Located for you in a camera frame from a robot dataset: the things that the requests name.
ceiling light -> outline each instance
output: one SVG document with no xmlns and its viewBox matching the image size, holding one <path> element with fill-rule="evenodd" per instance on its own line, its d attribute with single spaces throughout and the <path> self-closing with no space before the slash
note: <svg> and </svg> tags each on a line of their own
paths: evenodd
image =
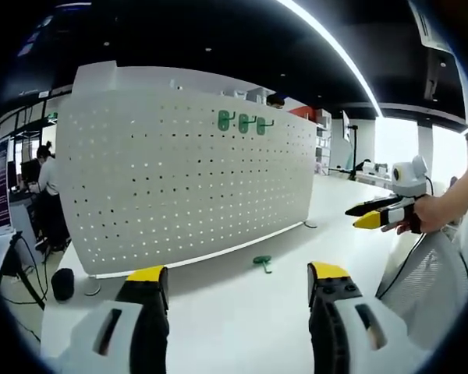
<svg viewBox="0 0 468 374">
<path fill-rule="evenodd" d="M 466 134 L 468 134 L 468 127 L 463 132 L 461 132 L 461 135 L 463 136 L 465 136 Z"/>
<path fill-rule="evenodd" d="M 336 53 L 339 54 L 342 60 L 349 66 L 350 70 L 352 70 L 353 74 L 356 76 L 364 92 L 369 97 L 370 102 L 373 104 L 373 107 L 374 107 L 374 110 L 376 111 L 377 116 L 383 117 L 383 113 L 381 113 L 380 105 L 378 104 L 376 97 L 374 97 L 372 89 L 367 84 L 359 68 L 357 68 L 356 64 L 353 62 L 350 56 L 346 53 L 345 49 L 343 49 L 340 43 L 329 33 L 329 31 L 327 31 L 324 28 L 324 26 L 322 26 L 314 17 L 312 17 L 307 10 L 305 10 L 304 8 L 296 4 L 293 0 L 276 0 L 276 1 L 283 4 L 286 8 L 291 10 L 302 20 L 307 22 L 310 27 L 316 30 L 333 47 Z"/>
</svg>

black ceiling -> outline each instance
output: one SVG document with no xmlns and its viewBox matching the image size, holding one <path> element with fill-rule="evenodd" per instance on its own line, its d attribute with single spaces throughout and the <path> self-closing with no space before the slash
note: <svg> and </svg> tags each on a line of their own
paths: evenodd
<svg viewBox="0 0 468 374">
<path fill-rule="evenodd" d="M 379 102 L 464 118 L 454 59 L 421 44 L 406 1 L 296 2 L 349 52 Z M 52 21 L 37 30 L 31 52 L 10 66 L 1 87 L 2 112 L 34 100 L 39 91 L 71 84 L 79 65 L 112 59 L 118 65 L 232 76 L 333 113 L 345 103 L 369 101 L 328 43 L 275 0 L 97 0 L 51 14 Z M 437 101 L 425 100 L 428 69 L 441 59 L 447 66 L 438 69 Z M 375 113 L 365 109 L 360 116 Z"/>
</svg>

white pegboard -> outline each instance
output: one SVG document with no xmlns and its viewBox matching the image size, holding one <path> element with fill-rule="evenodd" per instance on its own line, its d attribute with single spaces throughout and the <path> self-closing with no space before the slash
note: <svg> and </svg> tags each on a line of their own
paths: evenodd
<svg viewBox="0 0 468 374">
<path fill-rule="evenodd" d="M 218 112 L 236 112 L 227 131 Z M 239 115 L 265 118 L 239 131 Z M 208 255 L 307 219 L 315 127 L 284 111 L 187 91 L 72 96 L 57 158 L 69 232 L 89 274 Z"/>
</svg>

human hand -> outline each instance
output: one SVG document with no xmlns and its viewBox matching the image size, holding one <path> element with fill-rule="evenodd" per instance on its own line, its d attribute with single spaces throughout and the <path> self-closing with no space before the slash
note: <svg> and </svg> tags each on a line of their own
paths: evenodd
<svg viewBox="0 0 468 374">
<path fill-rule="evenodd" d="M 440 197 L 423 196 L 414 203 L 414 213 L 420 218 L 421 232 L 433 232 L 440 230 L 450 219 L 446 219 Z M 397 235 L 410 230 L 409 221 L 401 221 L 384 226 L 383 232 L 397 228 Z"/>
</svg>

green object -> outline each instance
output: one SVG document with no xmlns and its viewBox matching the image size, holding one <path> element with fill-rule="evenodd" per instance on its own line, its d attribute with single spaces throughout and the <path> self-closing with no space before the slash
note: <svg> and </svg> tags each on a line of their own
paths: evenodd
<svg viewBox="0 0 468 374">
<path fill-rule="evenodd" d="M 258 135 L 265 135 L 265 128 L 270 127 L 274 125 L 274 120 L 272 120 L 272 123 L 270 125 L 267 125 L 265 123 L 265 118 L 259 117 L 257 120 L 257 134 Z"/>
<path fill-rule="evenodd" d="M 236 113 L 232 113 L 232 117 L 229 116 L 229 111 L 218 111 L 218 129 L 220 131 L 229 130 L 229 122 L 236 117 Z"/>
<path fill-rule="evenodd" d="M 270 263 L 271 259 L 272 257 L 270 256 L 257 256 L 253 259 L 253 263 L 257 265 L 262 264 L 264 266 L 265 273 L 270 274 L 272 273 L 272 270 L 269 270 L 267 265 Z"/>
<path fill-rule="evenodd" d="M 248 125 L 250 123 L 255 123 L 256 121 L 256 115 L 253 116 L 253 121 L 250 121 L 248 115 L 245 115 L 244 113 L 239 115 L 239 132 L 246 134 L 248 132 Z"/>
</svg>

